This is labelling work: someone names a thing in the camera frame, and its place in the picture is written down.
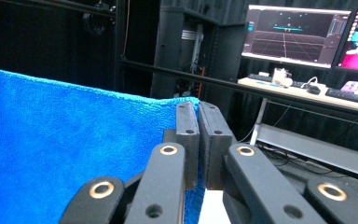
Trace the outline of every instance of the blue cloth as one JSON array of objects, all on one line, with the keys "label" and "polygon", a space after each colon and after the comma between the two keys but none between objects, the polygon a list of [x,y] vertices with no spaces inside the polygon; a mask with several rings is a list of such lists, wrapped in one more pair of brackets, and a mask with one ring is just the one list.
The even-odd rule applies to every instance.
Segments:
[{"label": "blue cloth", "polygon": [[[175,106],[0,70],[0,223],[57,223],[80,187],[100,175],[128,180],[147,165]],[[197,223],[204,188],[186,192]]]}]

